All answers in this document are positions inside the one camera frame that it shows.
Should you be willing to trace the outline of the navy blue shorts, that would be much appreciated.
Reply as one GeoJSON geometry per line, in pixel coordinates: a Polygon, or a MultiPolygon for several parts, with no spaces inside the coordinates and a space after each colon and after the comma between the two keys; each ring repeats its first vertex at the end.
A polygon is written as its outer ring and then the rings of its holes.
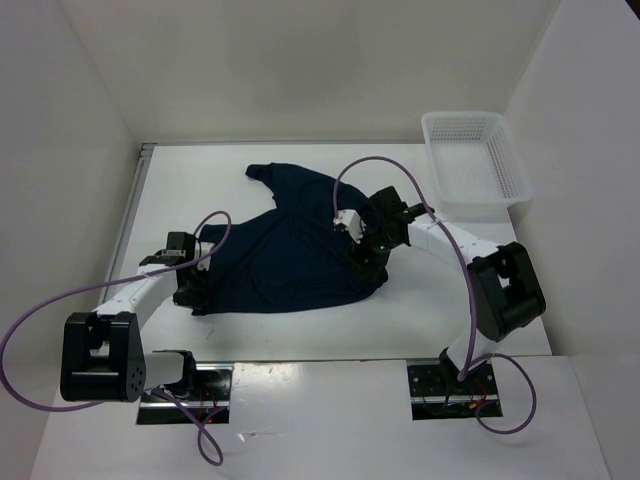
{"type": "Polygon", "coordinates": [[[335,206],[364,212],[368,199],[348,184],[301,166],[251,164],[246,176],[272,193],[273,209],[232,227],[204,226],[220,243],[192,313],[289,313],[352,304],[388,280],[384,266],[361,267],[351,239],[335,230],[335,206]]]}

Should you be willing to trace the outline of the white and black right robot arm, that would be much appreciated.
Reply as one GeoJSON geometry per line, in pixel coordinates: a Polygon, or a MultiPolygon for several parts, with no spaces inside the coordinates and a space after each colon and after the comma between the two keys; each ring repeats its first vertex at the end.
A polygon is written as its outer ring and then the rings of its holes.
{"type": "Polygon", "coordinates": [[[498,244],[437,217],[424,203],[410,206],[393,187],[371,196],[359,209],[337,209],[334,228],[349,235],[348,256],[363,273],[386,266],[400,246],[418,249],[463,275],[470,325],[439,356],[440,385],[460,393],[513,331],[546,310],[546,300],[526,248],[498,244]]]}

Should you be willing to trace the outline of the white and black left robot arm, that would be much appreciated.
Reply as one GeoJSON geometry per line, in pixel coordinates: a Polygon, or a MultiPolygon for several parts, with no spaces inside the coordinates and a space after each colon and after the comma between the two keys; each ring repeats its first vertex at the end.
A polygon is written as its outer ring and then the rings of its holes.
{"type": "Polygon", "coordinates": [[[204,305],[208,262],[196,236],[171,232],[166,247],[145,257],[138,279],[91,312],[64,325],[60,391],[69,402],[134,402],[165,387],[185,400],[200,385],[196,360],[184,349],[146,353],[141,327],[168,299],[179,307],[204,305]]]}

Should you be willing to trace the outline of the white perforated plastic basket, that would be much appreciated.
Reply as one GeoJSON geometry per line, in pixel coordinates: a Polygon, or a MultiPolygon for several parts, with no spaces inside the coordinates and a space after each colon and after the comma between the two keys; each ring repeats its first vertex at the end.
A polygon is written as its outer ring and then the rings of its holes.
{"type": "Polygon", "coordinates": [[[533,190],[505,118],[494,112],[430,112],[421,118],[440,200],[458,208],[509,208],[533,190]]]}

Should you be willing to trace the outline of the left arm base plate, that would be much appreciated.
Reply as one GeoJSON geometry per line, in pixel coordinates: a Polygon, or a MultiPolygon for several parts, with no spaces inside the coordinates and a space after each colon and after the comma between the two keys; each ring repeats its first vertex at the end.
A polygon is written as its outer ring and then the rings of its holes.
{"type": "MultiPolygon", "coordinates": [[[[188,394],[178,396],[181,405],[199,422],[228,424],[230,417],[233,366],[199,364],[198,379],[188,394]]],[[[189,424],[190,419],[171,401],[152,393],[140,400],[136,424],[166,426],[189,424]]]]}

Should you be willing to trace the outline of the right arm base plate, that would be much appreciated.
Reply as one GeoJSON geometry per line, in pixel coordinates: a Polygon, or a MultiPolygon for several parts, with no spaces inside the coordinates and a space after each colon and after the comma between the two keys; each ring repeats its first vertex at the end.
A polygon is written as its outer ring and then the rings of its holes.
{"type": "Polygon", "coordinates": [[[407,364],[412,419],[451,420],[502,416],[497,384],[491,365],[476,368],[462,383],[449,378],[438,360],[407,364]]]}

